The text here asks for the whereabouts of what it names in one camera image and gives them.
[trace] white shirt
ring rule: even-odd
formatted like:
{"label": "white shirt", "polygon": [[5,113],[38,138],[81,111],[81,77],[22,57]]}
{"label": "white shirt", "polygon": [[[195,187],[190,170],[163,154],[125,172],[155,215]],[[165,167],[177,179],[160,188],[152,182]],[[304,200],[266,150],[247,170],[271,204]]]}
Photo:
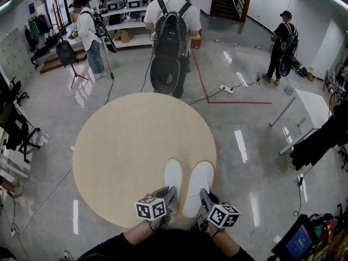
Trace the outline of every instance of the white shirt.
{"label": "white shirt", "polygon": [[[167,11],[179,12],[181,8],[186,4],[186,0],[163,0],[166,5]],[[144,22],[153,23],[154,25],[163,16],[161,8],[157,0],[152,1],[146,10]],[[195,6],[191,6],[184,14],[183,19],[186,23],[187,30],[197,32],[201,27],[200,12]]]}
{"label": "white shirt", "polygon": [[94,12],[90,8],[86,7],[81,11],[81,13],[77,17],[78,35],[82,40],[83,47],[87,51],[91,48],[93,41],[100,42],[100,40],[96,35],[97,31],[94,25],[93,18],[89,14],[81,15],[84,11],[89,11],[91,14],[94,14]]}

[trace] floor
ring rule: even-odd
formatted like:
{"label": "floor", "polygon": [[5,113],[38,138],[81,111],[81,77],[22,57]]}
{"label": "floor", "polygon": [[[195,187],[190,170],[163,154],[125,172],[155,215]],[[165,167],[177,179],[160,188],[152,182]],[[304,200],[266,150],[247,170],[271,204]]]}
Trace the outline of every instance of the floor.
{"label": "floor", "polygon": [[[243,81],[252,83],[257,73],[266,71],[270,61],[270,34],[253,21],[247,20],[241,26],[203,17],[202,23],[203,45],[194,50],[191,58],[184,101],[201,98],[203,85],[209,91],[220,84],[233,87]],[[109,56],[110,68],[116,75],[110,100],[140,91],[150,55],[151,49],[147,47]],[[77,79],[71,90],[73,73],[69,68],[38,75],[27,90],[30,99],[23,106],[47,140],[41,150],[33,151],[30,178],[23,181],[25,191],[16,200],[15,223],[22,232],[20,241],[30,260],[58,260],[63,250],[69,250],[77,258],[125,230],[103,220],[84,203],[69,172],[78,133],[104,105],[111,86],[109,77],[95,81],[87,62],[76,68],[90,80]],[[301,90],[322,94],[321,82],[309,82],[293,72],[288,79]],[[202,100],[192,105],[207,122],[216,142],[218,160],[212,191],[241,212],[228,233],[245,250],[250,250],[251,232],[267,229],[266,233],[253,236],[251,255],[256,260],[266,260],[271,255],[274,246],[271,229],[282,237],[295,222],[293,211],[300,205],[296,179],[309,168],[291,170],[285,157],[278,153],[300,133],[296,124],[301,113],[296,105],[273,127],[269,126],[270,120],[290,101],[291,97],[284,92],[287,84],[285,78],[278,87],[262,80],[260,86],[242,85],[233,95],[222,92],[210,98],[209,104]],[[144,91],[152,91],[149,78]],[[306,175],[306,188],[301,191],[302,213],[334,213],[338,203],[346,202],[348,175],[341,170],[341,164],[337,150],[330,150]],[[73,232],[74,200],[79,208],[78,234]],[[18,238],[11,237],[6,219],[12,220],[13,201],[4,195],[3,203],[6,216],[0,216],[0,245],[9,248],[19,260],[28,259]]]}

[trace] person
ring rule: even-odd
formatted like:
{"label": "person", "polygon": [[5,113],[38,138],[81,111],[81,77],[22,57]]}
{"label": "person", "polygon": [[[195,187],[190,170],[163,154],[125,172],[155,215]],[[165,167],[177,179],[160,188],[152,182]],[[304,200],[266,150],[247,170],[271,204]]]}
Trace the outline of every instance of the person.
{"label": "person", "polygon": [[[182,7],[185,5],[186,0],[163,0],[168,12],[174,11],[179,12]],[[157,0],[152,1],[146,10],[146,15],[144,18],[146,29],[152,30],[154,26],[156,26],[157,21],[163,16],[161,8],[158,4]],[[199,31],[201,30],[201,20],[200,20],[200,12],[197,10],[195,6],[191,6],[188,11],[183,16],[183,20],[185,21],[188,36],[197,36]],[[189,69],[189,48],[187,48],[186,55],[180,57],[180,75],[178,79],[177,86],[173,92],[173,97],[182,98],[184,94],[184,82],[186,78],[186,74]]]}
{"label": "person", "polygon": [[281,48],[282,40],[286,40],[290,37],[291,32],[294,32],[298,36],[298,31],[296,27],[292,24],[291,20],[293,19],[293,15],[289,11],[284,11],[281,14],[283,18],[283,22],[278,26],[278,28],[274,31],[272,36],[272,41],[274,42],[273,51],[271,55],[271,63],[268,68],[267,74],[264,74],[263,77],[267,82],[271,83],[271,78],[273,77],[274,71],[276,71],[276,80],[275,84],[278,86],[280,84],[280,62],[281,58],[284,54],[284,51]]}
{"label": "person", "polygon": [[348,100],[339,104],[337,101],[337,96],[332,95],[332,116],[318,131],[296,144],[292,152],[285,154],[291,168],[298,171],[310,163],[314,166],[330,148],[347,139]]}
{"label": "person", "polygon": [[94,14],[93,10],[87,5],[91,0],[75,0],[73,3],[74,13],[77,17],[77,31],[86,50],[87,60],[92,69],[95,79],[100,79],[107,74],[103,59],[100,55],[100,39],[96,35],[94,19],[89,14],[82,14],[85,11]]}
{"label": "person", "polygon": [[17,187],[13,185],[10,181],[6,180],[4,177],[0,176],[0,185],[3,189],[8,191],[13,198],[18,198],[22,195],[24,187],[18,185]]}
{"label": "person", "polygon": [[253,261],[224,231],[210,222],[206,233],[158,229],[158,223],[140,223],[83,254],[77,261],[106,260],[234,260]]}

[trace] white shelving unit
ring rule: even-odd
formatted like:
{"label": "white shelving unit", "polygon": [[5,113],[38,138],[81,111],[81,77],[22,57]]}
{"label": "white shelving unit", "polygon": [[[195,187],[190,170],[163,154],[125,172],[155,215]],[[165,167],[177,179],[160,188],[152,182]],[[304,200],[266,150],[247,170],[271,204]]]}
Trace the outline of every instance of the white shelving unit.
{"label": "white shelving unit", "polygon": [[[97,13],[100,13],[100,8],[99,8],[99,1],[96,0],[97,4]],[[120,10],[115,10],[115,11],[110,11],[106,14],[103,14],[102,17],[108,17],[112,15],[118,15],[118,14],[125,14],[125,13],[132,13],[135,11],[146,11],[147,5],[141,8],[133,8],[133,9],[127,9],[126,7]],[[120,24],[116,25],[109,25],[106,26],[108,31],[114,31],[114,30],[120,30],[120,29],[128,29],[128,28],[142,28],[145,27],[145,22],[130,22],[130,21],[123,21]],[[121,47],[132,47],[132,46],[145,46],[145,45],[151,45],[152,41],[148,37],[149,34],[141,34],[141,35],[134,35],[133,38],[128,42],[128,43],[122,43],[121,41],[115,41],[117,48]]]}

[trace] round table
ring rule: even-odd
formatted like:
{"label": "round table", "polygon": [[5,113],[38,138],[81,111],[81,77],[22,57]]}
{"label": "round table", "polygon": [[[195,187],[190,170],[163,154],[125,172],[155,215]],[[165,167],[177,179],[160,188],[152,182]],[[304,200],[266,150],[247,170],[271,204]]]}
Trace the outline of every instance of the round table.
{"label": "round table", "polygon": [[74,148],[73,175],[92,210],[132,228],[141,221],[135,202],[164,186],[164,167],[171,158],[183,172],[179,216],[195,165],[216,165],[212,133],[192,107],[176,98],[132,94],[103,106],[83,126]]}

